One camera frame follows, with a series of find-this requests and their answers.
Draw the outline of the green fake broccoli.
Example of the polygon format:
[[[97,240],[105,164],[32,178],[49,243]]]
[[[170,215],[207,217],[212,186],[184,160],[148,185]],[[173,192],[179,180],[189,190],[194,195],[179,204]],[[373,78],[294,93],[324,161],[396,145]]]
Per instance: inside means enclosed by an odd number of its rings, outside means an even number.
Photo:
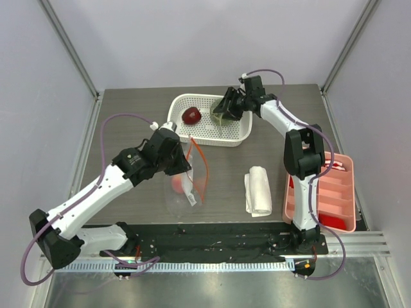
[[[214,109],[218,106],[218,104],[221,102],[221,98],[215,100],[212,105],[210,106],[209,114],[211,117],[211,120],[215,123],[217,126],[228,126],[234,123],[234,120],[232,119],[226,119],[223,117],[222,113],[214,112]]]

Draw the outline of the red fake tomato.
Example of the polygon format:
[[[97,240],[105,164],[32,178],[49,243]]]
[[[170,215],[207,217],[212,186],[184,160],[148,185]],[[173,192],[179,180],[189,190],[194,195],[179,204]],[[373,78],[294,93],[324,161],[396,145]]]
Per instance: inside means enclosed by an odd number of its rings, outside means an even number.
[[[177,194],[182,194],[184,192],[182,188],[181,175],[175,175],[171,178],[171,187]]]

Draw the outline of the dark red fake fruit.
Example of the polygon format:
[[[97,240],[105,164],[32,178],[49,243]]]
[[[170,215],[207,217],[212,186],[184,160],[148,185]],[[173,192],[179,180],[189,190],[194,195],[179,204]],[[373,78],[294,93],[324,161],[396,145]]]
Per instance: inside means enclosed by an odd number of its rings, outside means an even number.
[[[202,118],[202,115],[197,107],[190,107],[182,114],[182,121],[186,125],[195,125]]]

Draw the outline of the clear zip top bag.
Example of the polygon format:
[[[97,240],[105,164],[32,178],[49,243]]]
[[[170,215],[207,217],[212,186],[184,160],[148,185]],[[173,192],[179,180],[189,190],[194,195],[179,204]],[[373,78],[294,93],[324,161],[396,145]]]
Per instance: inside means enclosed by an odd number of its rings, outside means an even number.
[[[209,166],[198,142],[189,136],[183,146],[184,154],[191,165],[191,170],[182,173],[182,188],[184,192],[177,194],[171,187],[171,178],[164,179],[165,205],[169,213],[177,218],[196,212],[205,203],[206,190],[209,181]]]

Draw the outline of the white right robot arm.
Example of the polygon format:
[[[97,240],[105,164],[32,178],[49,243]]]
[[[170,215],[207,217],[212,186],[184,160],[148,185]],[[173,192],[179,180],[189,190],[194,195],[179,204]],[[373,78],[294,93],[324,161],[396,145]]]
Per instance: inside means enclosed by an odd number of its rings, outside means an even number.
[[[295,200],[290,246],[297,253],[305,253],[320,241],[317,187],[326,163],[327,139],[319,125],[301,121],[275,94],[267,94],[259,75],[243,74],[239,81],[241,87],[229,87],[213,112],[234,121],[239,121],[244,112],[252,112],[284,137],[283,162],[293,179]]]

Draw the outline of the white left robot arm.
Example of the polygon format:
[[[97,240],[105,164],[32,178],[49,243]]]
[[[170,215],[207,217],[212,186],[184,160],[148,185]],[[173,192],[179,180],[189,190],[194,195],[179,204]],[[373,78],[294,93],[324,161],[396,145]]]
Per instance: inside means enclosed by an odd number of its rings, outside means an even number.
[[[110,250],[129,256],[139,238],[124,222],[109,227],[84,228],[84,224],[118,196],[154,174],[173,176],[191,169],[179,136],[161,127],[136,148],[127,148],[105,166],[104,174],[60,206],[29,216],[33,236],[53,269],[68,266],[81,255]]]

